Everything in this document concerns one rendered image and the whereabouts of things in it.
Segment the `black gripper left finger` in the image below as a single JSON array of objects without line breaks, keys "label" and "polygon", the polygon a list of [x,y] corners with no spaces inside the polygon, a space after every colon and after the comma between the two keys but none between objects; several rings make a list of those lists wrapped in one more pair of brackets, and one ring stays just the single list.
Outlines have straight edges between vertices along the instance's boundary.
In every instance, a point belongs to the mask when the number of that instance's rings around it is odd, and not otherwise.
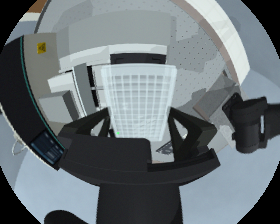
[{"label": "black gripper left finger", "polygon": [[110,122],[111,122],[108,107],[99,110],[93,114],[90,114],[88,116],[82,117],[73,122],[70,122],[68,124],[65,124],[61,130],[74,132],[75,134],[91,136],[91,130],[103,119],[104,122],[98,136],[108,137]]}]

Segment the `white multi-well plate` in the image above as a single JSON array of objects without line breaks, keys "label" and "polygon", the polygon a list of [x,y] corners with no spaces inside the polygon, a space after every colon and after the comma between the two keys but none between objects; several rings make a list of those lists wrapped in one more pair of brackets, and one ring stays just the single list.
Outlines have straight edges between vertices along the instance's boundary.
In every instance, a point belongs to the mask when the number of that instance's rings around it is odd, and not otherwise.
[{"label": "white multi-well plate", "polygon": [[103,88],[115,137],[162,141],[176,74],[176,66],[165,64],[102,66]]}]

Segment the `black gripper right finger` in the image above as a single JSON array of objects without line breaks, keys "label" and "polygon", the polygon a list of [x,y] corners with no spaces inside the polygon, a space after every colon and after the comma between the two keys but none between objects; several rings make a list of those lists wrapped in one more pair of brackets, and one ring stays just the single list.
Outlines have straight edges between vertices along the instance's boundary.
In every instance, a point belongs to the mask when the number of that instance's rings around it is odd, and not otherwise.
[{"label": "black gripper right finger", "polygon": [[[188,131],[184,141],[176,127],[174,119]],[[218,131],[214,124],[181,112],[173,107],[170,107],[167,121],[174,161],[183,160],[193,148],[208,145]]]}]

